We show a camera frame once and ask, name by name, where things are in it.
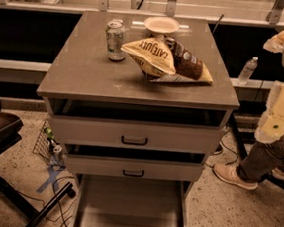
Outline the grey top drawer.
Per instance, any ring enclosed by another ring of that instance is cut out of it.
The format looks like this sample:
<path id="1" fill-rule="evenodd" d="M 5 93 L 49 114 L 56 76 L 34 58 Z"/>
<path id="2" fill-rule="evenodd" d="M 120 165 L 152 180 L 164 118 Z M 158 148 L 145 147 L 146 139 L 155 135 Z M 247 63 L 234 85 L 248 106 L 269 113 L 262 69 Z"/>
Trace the grey top drawer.
<path id="1" fill-rule="evenodd" d="M 223 136 L 222 110 L 63 98 L 47 100 L 63 144 L 210 153 Z"/>

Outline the grey drawer cabinet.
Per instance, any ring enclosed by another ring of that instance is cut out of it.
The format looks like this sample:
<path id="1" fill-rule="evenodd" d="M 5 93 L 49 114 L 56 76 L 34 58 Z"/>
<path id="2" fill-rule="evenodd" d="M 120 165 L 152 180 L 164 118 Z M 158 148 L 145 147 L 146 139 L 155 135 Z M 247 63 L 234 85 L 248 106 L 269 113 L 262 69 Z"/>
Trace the grey drawer cabinet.
<path id="1" fill-rule="evenodd" d="M 183 19 L 173 36 L 208 67 L 214 82 L 155 83 L 147 81 L 130 57 L 107 59 L 105 26 L 114 18 L 107 12 L 83 13 L 38 88 L 45 105 L 50 98 L 63 98 L 222 110 L 228 113 L 227 123 L 239 102 L 207 22 Z M 84 145 L 60 143 L 66 155 Z"/>

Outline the grey middle drawer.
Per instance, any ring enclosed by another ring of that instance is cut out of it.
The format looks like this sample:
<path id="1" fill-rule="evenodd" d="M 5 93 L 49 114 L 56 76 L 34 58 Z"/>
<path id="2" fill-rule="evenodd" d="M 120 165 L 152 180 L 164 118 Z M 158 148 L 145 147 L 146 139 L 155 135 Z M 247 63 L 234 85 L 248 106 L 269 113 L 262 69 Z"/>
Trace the grey middle drawer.
<path id="1" fill-rule="evenodd" d="M 64 156 L 72 173 L 196 181 L 204 155 L 118 147 L 75 146 Z"/>

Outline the seated person's leg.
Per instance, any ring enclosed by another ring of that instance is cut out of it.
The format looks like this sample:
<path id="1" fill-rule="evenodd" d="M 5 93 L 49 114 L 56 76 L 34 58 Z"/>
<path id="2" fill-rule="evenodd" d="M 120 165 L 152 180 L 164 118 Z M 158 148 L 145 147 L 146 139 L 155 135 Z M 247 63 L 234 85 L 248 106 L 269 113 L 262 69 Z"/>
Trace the seated person's leg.
<path id="1" fill-rule="evenodd" d="M 257 182 L 273 168 L 284 171 L 284 135 L 271 144 L 256 142 L 240 165 Z"/>

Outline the tan sneaker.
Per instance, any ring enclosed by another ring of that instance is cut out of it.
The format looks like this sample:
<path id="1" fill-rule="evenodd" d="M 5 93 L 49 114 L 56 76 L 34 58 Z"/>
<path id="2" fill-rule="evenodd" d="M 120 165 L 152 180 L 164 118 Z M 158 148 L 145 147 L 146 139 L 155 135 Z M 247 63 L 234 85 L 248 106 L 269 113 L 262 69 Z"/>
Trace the tan sneaker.
<path id="1" fill-rule="evenodd" d="M 272 176 L 274 176 L 276 179 L 284 181 L 284 171 L 280 170 L 279 168 L 273 168 L 271 172 Z"/>
<path id="2" fill-rule="evenodd" d="M 242 189 L 252 191 L 258 188 L 258 182 L 249 177 L 241 165 L 231 166 L 214 164 L 213 172 L 219 180 L 228 183 L 229 185 L 235 185 Z"/>

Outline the clear plastic water bottle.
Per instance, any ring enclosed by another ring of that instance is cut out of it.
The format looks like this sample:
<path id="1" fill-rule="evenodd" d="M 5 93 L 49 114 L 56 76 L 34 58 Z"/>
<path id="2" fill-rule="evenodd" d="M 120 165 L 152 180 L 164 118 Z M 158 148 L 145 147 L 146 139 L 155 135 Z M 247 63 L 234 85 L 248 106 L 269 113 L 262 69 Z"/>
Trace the clear plastic water bottle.
<path id="1" fill-rule="evenodd" d="M 257 68 L 257 62 L 259 58 L 257 56 L 250 59 L 243 67 L 242 72 L 239 74 L 237 82 L 239 85 L 247 85 L 252 74 Z"/>

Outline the brown snack bag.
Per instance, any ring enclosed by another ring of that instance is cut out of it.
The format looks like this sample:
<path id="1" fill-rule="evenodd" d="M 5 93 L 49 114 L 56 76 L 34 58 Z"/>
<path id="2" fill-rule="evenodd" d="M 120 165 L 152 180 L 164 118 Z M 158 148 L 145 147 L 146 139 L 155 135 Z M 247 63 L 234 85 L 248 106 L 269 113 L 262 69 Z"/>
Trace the brown snack bag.
<path id="1" fill-rule="evenodd" d="M 165 41 L 173 54 L 174 66 L 178 75 L 198 80 L 202 76 L 202 62 L 174 38 L 167 36 Z"/>

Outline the yellow chip bag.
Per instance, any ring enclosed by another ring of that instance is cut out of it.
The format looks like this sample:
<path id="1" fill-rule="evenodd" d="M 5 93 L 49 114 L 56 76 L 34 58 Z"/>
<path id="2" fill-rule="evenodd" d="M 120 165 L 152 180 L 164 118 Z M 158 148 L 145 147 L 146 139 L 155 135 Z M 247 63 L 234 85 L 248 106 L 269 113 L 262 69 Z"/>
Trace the yellow chip bag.
<path id="1" fill-rule="evenodd" d="M 123 44 L 121 49 L 130 55 L 148 81 L 207 84 L 214 82 L 208 68 L 203 63 L 202 76 L 198 80 L 178 75 L 174 66 L 173 54 L 165 38 L 166 36 L 158 36 L 132 41 Z"/>

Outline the white paper bowl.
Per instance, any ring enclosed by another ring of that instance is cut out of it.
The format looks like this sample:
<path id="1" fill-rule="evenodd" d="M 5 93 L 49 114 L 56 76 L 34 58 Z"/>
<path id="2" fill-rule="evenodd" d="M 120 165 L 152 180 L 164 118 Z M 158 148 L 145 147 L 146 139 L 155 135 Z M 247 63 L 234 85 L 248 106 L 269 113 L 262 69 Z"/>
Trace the white paper bowl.
<path id="1" fill-rule="evenodd" d="M 169 17 L 149 17 L 144 25 L 148 30 L 157 34 L 172 34 L 179 29 L 178 21 Z"/>

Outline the green soda can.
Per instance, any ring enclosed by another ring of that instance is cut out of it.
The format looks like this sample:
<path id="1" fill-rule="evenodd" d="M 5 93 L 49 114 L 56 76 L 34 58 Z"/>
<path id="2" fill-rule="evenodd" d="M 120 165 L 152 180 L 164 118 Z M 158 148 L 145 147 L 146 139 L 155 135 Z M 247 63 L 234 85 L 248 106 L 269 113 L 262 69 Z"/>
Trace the green soda can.
<path id="1" fill-rule="evenodd" d="M 125 59 L 125 54 L 121 49 L 125 41 L 125 29 L 121 20 L 111 20 L 106 26 L 107 58 L 110 61 L 120 61 Z"/>

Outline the black chair at left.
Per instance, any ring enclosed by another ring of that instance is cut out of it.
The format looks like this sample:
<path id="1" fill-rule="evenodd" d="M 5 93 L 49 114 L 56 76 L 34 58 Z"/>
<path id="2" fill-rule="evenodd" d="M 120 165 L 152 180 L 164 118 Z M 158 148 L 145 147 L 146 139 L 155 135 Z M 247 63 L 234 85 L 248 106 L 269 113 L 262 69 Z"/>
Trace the black chair at left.
<path id="1" fill-rule="evenodd" d="M 2 103 L 0 101 L 0 154 L 7 151 L 11 146 L 22 140 L 19 131 L 23 123 L 15 114 L 1 111 Z M 73 193 L 73 185 L 68 182 L 64 188 L 54 194 L 53 199 L 46 206 L 38 211 L 33 205 L 23 198 L 7 181 L 0 176 L 0 191 L 5 195 L 20 211 L 30 220 L 26 227 L 37 227 L 40 222 L 59 205 L 66 195 Z"/>

